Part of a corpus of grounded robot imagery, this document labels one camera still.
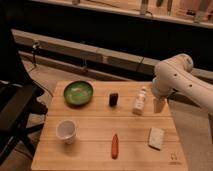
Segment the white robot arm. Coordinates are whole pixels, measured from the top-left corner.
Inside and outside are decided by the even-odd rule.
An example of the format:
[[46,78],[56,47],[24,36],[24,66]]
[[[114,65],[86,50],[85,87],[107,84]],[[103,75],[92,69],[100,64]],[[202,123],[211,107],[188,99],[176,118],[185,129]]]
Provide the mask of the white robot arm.
[[213,116],[213,85],[191,74],[193,60],[178,54],[155,65],[151,91],[158,99],[165,99],[175,89]]

